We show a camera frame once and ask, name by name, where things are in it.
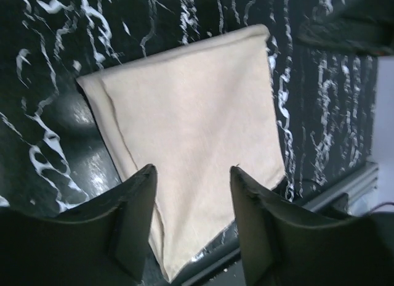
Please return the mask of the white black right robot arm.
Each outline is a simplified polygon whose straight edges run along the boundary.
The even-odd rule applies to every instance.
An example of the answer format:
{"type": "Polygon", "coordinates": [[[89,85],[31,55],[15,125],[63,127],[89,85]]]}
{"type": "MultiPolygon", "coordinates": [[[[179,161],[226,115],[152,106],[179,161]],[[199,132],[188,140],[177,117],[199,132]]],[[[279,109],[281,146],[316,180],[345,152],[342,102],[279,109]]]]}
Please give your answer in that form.
{"type": "Polygon", "coordinates": [[[364,0],[300,25],[300,43],[323,50],[393,55],[393,0],[364,0]]]}

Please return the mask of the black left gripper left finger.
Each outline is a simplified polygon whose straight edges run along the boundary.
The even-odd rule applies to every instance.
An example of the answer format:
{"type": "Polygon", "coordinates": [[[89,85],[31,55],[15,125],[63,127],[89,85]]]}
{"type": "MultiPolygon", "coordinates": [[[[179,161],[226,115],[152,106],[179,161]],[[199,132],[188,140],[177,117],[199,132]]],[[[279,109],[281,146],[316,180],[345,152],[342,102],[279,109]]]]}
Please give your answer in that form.
{"type": "Polygon", "coordinates": [[[148,251],[158,174],[144,166],[120,185],[60,215],[65,270],[79,283],[137,283],[148,251]]]}

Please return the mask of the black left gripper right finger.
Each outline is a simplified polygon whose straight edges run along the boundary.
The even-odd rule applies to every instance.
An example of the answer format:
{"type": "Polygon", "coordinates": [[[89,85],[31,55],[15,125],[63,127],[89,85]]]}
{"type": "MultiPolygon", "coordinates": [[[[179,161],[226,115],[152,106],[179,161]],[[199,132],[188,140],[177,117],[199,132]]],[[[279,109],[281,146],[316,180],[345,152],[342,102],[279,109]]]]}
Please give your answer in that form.
{"type": "Polygon", "coordinates": [[[339,228],[344,214],[314,213],[230,170],[247,285],[352,285],[354,251],[339,228]]]}

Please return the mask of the beige cloth napkin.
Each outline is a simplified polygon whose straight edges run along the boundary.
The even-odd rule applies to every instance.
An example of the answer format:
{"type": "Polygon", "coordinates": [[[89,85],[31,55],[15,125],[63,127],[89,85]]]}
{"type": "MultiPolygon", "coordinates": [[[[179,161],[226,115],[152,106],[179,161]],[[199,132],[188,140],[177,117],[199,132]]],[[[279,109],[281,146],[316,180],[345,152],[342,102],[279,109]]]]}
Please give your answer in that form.
{"type": "Polygon", "coordinates": [[[230,168],[268,189],[285,177],[257,24],[82,76],[119,177],[158,170],[149,243],[172,282],[234,220],[230,168]]]}

